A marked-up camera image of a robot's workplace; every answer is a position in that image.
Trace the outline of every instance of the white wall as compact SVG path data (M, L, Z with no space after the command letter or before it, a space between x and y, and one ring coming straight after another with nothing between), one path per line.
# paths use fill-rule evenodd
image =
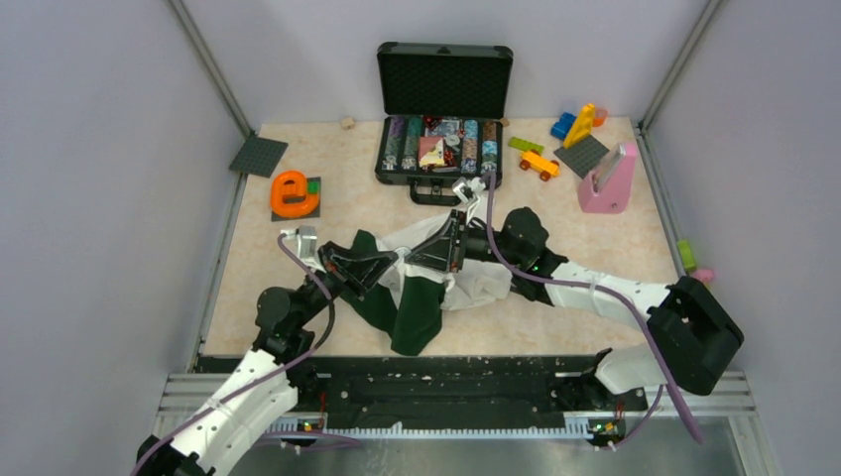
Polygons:
M190 0L255 124L380 119L383 42L514 50L510 117L642 117L704 0Z
M841 465L840 23L833 0L729 2L653 132L790 475Z
M128 474L242 144L162 1L0 7L0 473Z

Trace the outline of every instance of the dark gray baseplate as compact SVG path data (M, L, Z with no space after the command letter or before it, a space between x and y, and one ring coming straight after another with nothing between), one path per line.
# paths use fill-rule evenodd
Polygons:
M268 179L284 156L289 144L252 135L245 140L228 169Z
M569 149L560 148L554 154L582 179L595 168L602 157L610 152L593 136L587 136Z
M306 179L307 183L312 183L314 181L318 182L318 194L321 195L321 177L309 177ZM319 216L321 216L321 200L318 201L318 206L315 208L315 210L313 210L312 213L310 213L307 216L302 216L300 218L284 218L283 216L280 216L279 214L273 211L272 221L306 220L308 218L318 218Z

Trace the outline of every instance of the blue toy block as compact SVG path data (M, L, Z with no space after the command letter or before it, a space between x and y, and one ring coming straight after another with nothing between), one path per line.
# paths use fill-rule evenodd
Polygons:
M575 119L576 117L574 114L564 112L560 115L560 119L554 123L551 131L549 131L549 134L561 141L566 139L566 135L569 134L569 129L572 128L572 123L575 122Z

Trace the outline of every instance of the green block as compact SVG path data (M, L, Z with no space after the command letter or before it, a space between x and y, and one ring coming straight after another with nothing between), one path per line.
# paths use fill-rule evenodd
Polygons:
M542 145L535 144L534 142L529 142L525 139L520 139L519 137L512 137L511 140L508 141L508 145L519 151L538 151L539 155L543 154Z
M689 242L680 240L677 242L677 252L680 253L680 261L683 262L683 269L688 272L693 272L698 268L695 264L695 256L692 255L692 248L689 247Z

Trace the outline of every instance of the yellow toy car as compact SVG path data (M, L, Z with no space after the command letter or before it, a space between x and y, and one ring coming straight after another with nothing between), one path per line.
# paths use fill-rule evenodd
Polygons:
M560 175L560 163L544 159L537 151L521 152L520 159L520 169L524 171L534 169L540 172L543 181L549 181L552 177Z

